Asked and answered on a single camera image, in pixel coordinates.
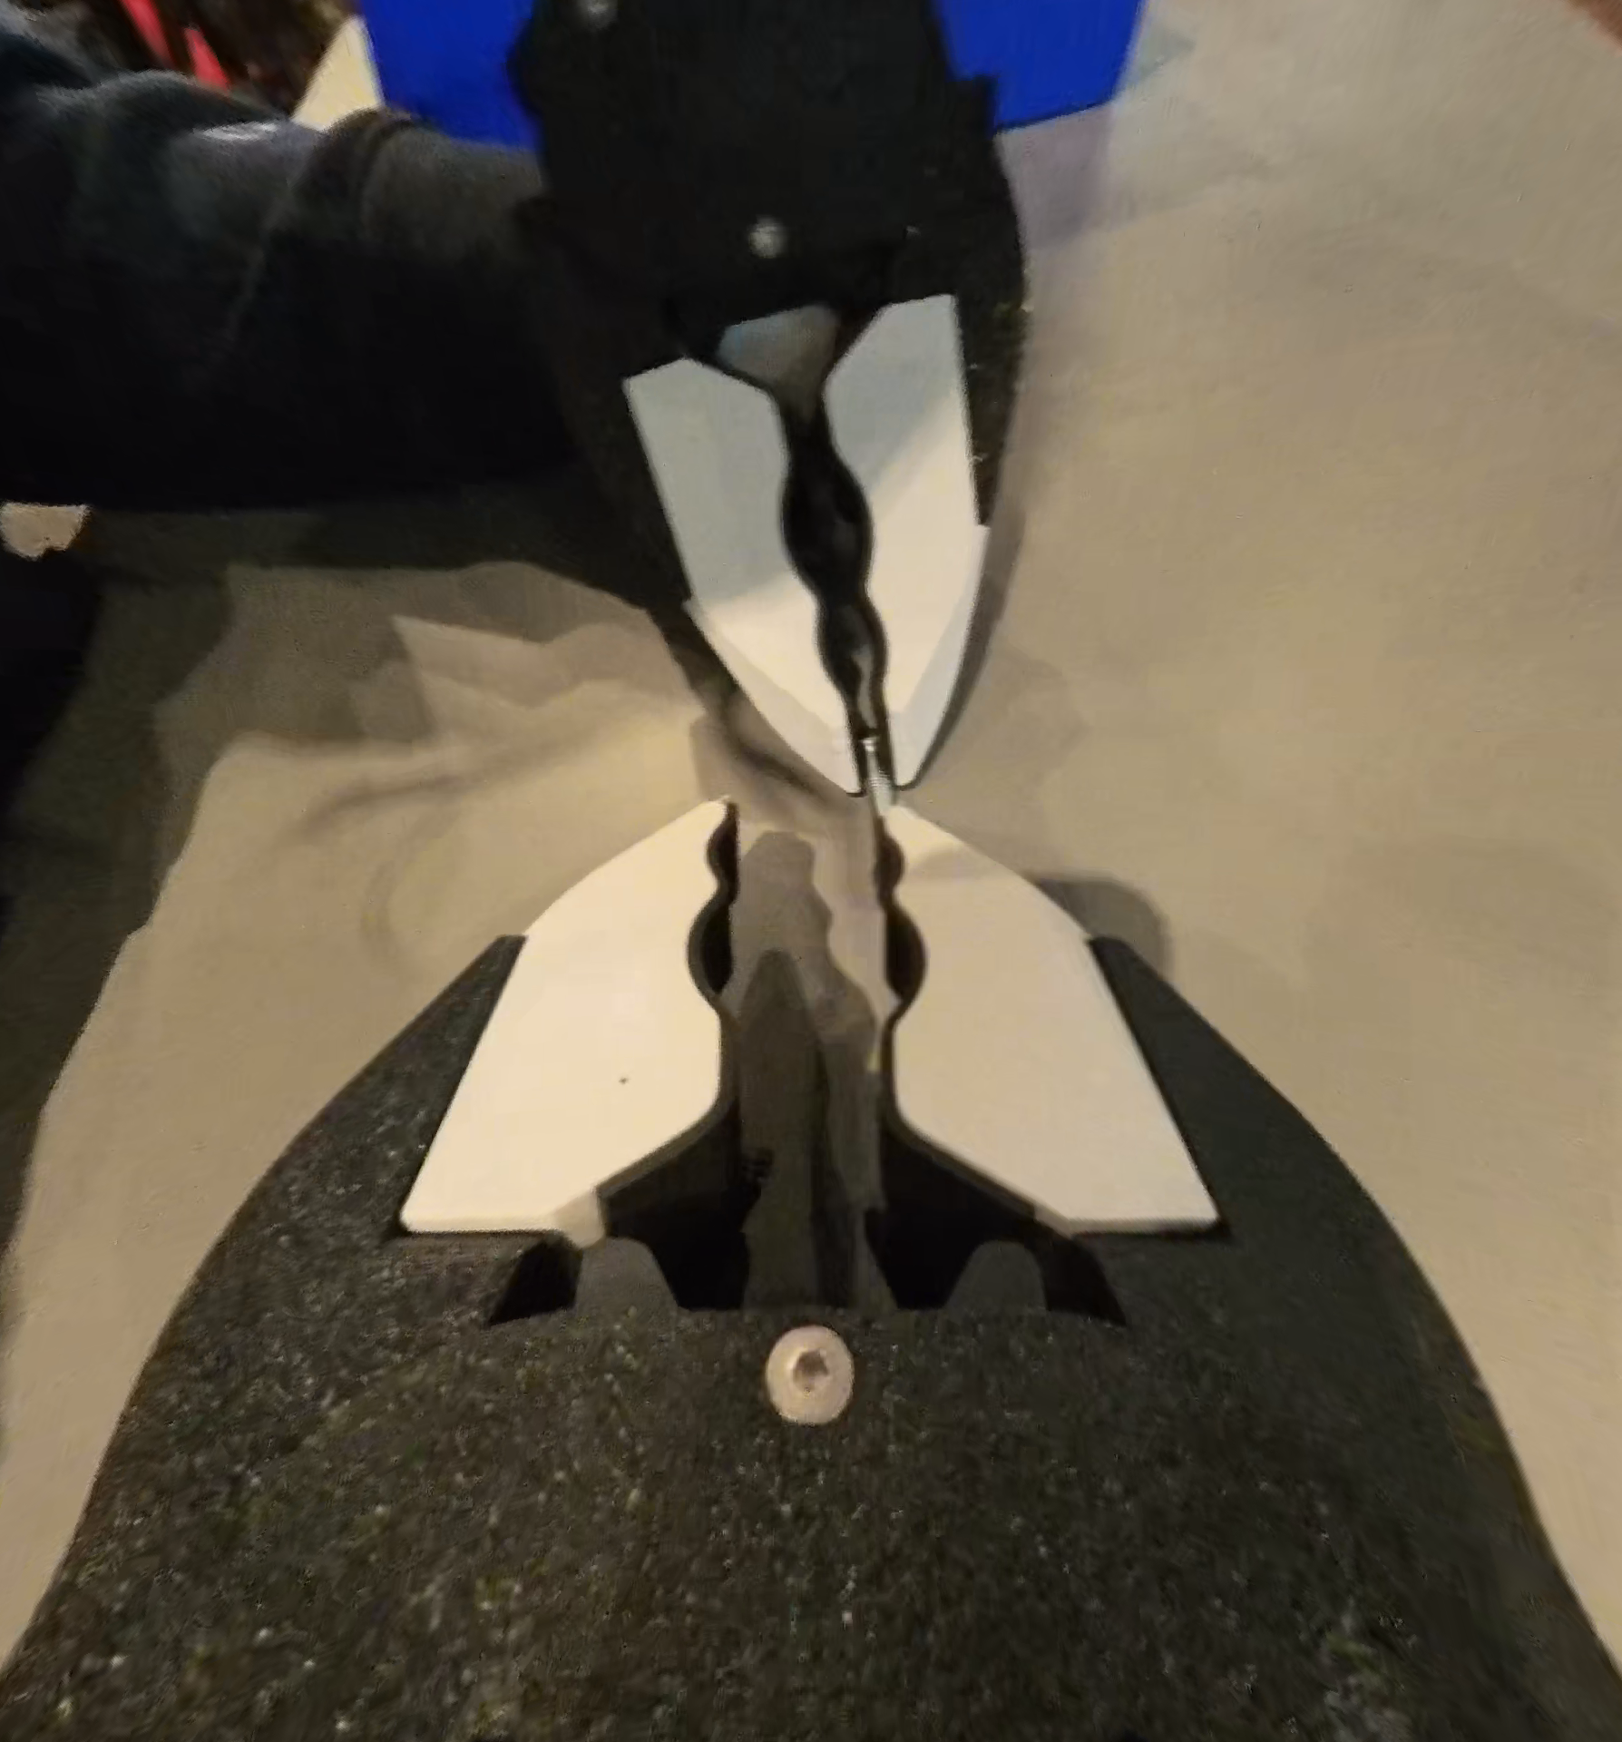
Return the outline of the blue plastic object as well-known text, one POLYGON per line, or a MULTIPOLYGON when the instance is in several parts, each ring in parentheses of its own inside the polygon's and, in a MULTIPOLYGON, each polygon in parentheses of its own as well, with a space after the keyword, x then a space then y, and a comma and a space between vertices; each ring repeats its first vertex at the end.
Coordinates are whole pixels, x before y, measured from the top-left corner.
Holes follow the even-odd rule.
MULTIPOLYGON (((995 131, 1104 109, 1121 89, 1143 3, 938 3, 952 68, 993 84, 995 131)), ((530 151, 536 125, 510 80, 532 3, 363 3, 390 109, 465 143, 530 151)))

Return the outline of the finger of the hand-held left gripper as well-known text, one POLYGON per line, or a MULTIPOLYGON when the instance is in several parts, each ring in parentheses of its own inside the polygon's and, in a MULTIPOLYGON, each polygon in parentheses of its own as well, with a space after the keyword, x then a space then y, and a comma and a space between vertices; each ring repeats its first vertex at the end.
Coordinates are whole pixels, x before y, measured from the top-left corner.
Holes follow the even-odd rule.
POLYGON ((956 298, 881 310, 832 369, 822 407, 867 511, 863 594, 883 643, 887 767, 905 791, 946 728, 989 543, 956 298))
POLYGON ((692 359, 627 379, 625 399, 694 625, 782 744, 836 791, 859 793, 818 604, 784 543, 790 454, 774 399, 692 359))

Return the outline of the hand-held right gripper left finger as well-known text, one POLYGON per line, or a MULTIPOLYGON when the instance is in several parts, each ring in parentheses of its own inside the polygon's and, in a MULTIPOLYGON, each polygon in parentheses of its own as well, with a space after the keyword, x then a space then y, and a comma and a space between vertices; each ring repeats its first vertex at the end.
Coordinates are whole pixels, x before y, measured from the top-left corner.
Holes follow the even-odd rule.
POLYGON ((400 1209, 424 1236, 607 1238, 621 1187, 725 1094, 694 956, 731 907, 735 807, 692 807, 573 884, 524 935, 400 1209))

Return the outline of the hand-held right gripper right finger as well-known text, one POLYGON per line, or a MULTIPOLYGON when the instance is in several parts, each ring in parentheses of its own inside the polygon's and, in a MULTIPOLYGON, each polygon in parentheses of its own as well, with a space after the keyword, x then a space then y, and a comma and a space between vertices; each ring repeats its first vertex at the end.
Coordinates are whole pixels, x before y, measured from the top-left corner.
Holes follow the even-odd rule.
POLYGON ((903 805, 885 832, 895 907, 922 956, 891 1033, 905 1126, 1062 1236, 1214 1228, 1084 927, 903 805))

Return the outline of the person's left forearm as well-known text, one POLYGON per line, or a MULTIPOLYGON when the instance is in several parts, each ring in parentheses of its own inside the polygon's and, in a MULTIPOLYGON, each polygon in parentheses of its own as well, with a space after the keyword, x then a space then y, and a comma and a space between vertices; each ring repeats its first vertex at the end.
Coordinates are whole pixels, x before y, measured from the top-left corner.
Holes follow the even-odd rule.
POLYGON ((518 152, 112 74, 0 5, 0 505, 270 511, 571 460, 518 152))

